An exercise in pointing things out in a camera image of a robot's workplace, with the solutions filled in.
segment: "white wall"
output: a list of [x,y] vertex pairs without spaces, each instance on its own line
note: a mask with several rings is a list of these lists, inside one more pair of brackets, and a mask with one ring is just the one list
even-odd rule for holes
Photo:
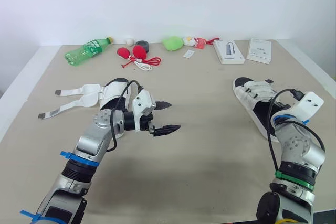
[[41,45],[113,36],[160,41],[166,35],[293,38],[336,76],[336,0],[2,0]]
[[34,55],[39,43],[20,20],[1,10],[0,16],[0,97]]

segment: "white box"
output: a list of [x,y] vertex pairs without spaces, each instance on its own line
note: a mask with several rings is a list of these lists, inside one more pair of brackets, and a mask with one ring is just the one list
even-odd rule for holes
[[243,64],[245,62],[234,40],[215,40],[214,48],[221,64]]
[[251,39],[246,59],[269,64],[272,59],[272,42]]

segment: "black connector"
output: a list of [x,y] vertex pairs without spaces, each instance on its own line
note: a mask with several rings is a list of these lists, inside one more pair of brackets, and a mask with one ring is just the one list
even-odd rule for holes
[[301,101],[301,99],[305,96],[304,93],[302,93],[300,90],[293,89],[290,92],[293,94],[293,97],[298,101]]
[[143,86],[138,86],[138,94],[143,90]]

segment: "green sponge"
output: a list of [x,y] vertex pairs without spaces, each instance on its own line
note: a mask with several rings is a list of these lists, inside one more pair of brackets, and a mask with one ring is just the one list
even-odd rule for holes
[[168,51],[176,51],[183,46],[183,40],[180,37],[173,36],[162,41],[163,46]]

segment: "white cable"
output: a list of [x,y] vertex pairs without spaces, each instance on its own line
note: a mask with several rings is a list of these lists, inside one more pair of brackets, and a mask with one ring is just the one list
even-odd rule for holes
[[140,68],[143,71],[151,71],[153,69],[153,67],[149,64],[146,63],[141,63],[142,60],[140,59],[136,59],[136,61],[134,62],[134,64],[137,65],[138,68]]

